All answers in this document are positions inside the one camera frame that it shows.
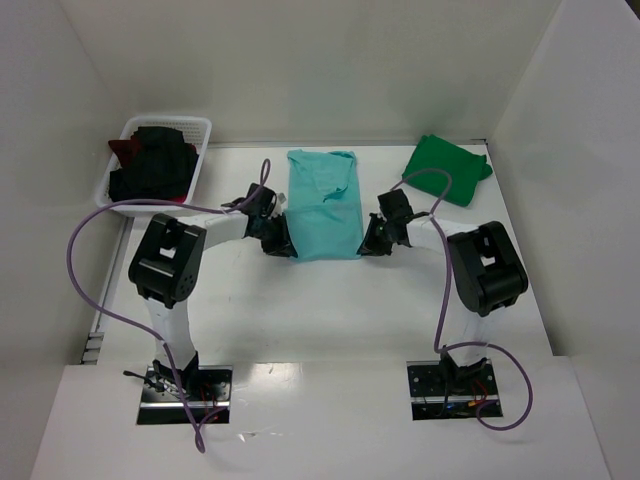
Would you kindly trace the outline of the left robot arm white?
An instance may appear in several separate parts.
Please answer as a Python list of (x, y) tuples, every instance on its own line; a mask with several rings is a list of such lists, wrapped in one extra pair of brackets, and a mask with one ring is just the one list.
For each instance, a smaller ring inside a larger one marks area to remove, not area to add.
[(144, 299), (152, 329), (159, 334), (153, 361), (157, 382), (193, 399), (207, 383), (192, 341), (187, 299), (193, 293), (206, 250), (254, 238), (269, 256), (295, 258), (282, 205), (286, 197), (253, 183), (245, 198), (229, 203), (229, 213), (203, 213), (183, 222), (152, 217), (129, 266), (129, 280)]

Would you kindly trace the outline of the teal t shirt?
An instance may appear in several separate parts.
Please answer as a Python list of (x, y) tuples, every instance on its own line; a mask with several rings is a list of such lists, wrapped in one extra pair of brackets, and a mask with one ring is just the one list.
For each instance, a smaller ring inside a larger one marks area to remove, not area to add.
[(357, 259), (363, 217), (355, 154), (291, 150), (287, 159), (285, 216), (297, 260)]

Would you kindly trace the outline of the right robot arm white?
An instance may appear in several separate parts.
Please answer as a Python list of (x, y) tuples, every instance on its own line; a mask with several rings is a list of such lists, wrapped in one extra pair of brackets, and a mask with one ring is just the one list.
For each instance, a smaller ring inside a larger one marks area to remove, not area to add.
[[(502, 223), (463, 224), (438, 219), (432, 212), (415, 212), (403, 190), (378, 196), (379, 211), (370, 215), (361, 256), (388, 256), (395, 245), (439, 251), (445, 258), (445, 287), (434, 335), (434, 351), (444, 384), (459, 388), (477, 377), (486, 365), (486, 318), (514, 305), (529, 280)], [(442, 342), (452, 293), (474, 315), (476, 325), (460, 341)]]

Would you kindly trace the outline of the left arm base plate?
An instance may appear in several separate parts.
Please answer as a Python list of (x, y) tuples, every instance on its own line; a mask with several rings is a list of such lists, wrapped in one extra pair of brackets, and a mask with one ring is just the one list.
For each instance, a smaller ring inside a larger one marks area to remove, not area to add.
[[(185, 395), (197, 423), (228, 424), (231, 411), (231, 367), (201, 366), (198, 384)], [(141, 390), (137, 425), (188, 424), (189, 419), (178, 397), (178, 390), (161, 378), (152, 367), (147, 368)]]

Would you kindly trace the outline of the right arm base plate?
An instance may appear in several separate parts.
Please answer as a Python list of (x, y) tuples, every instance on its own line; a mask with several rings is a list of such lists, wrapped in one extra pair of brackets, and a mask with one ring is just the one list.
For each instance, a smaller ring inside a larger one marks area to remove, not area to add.
[(407, 377), (414, 421), (473, 419), (479, 407), (482, 418), (503, 416), (490, 362), (456, 384), (445, 379), (438, 361), (408, 363)]

